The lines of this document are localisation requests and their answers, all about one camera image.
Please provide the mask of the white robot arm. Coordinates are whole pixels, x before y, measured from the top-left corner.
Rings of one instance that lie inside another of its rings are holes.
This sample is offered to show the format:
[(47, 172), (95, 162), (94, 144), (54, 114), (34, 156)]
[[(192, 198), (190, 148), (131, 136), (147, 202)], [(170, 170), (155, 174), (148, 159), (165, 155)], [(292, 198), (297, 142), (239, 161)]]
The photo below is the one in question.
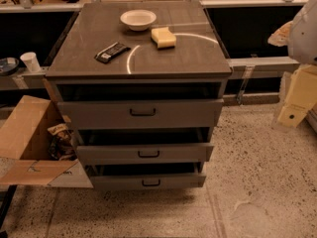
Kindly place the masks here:
[(290, 28), (288, 54), (300, 63), (277, 115), (277, 123), (295, 128), (317, 103), (317, 0), (309, 0)]

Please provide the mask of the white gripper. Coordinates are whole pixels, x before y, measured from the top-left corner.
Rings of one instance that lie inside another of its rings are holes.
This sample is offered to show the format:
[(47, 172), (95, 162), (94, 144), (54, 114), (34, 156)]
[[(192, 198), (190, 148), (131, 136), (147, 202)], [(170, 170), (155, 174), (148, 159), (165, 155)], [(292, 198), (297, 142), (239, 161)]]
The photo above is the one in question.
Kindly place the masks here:
[(296, 128), (316, 103), (317, 66), (303, 64), (291, 76), (286, 105), (277, 109), (276, 122), (283, 127)]

